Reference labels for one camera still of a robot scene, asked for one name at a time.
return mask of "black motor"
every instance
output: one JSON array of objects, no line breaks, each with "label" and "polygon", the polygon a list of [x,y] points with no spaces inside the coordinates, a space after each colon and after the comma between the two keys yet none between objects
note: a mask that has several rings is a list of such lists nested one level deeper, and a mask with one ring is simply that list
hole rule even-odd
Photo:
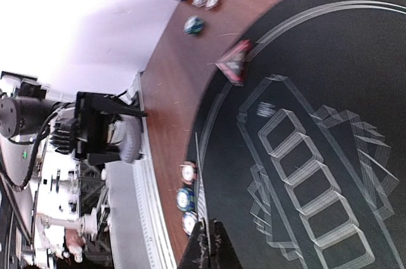
[{"label": "black motor", "polygon": [[0,134],[5,138],[39,132],[59,102],[17,97],[0,100]]}]

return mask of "poker table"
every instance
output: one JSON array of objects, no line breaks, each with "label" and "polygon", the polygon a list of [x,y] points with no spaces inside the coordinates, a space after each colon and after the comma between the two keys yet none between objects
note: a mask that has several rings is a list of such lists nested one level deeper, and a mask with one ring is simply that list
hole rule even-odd
[{"label": "poker table", "polygon": [[243,268],[405,268],[406,0],[282,0],[245,39],[190,131],[200,210]]}]

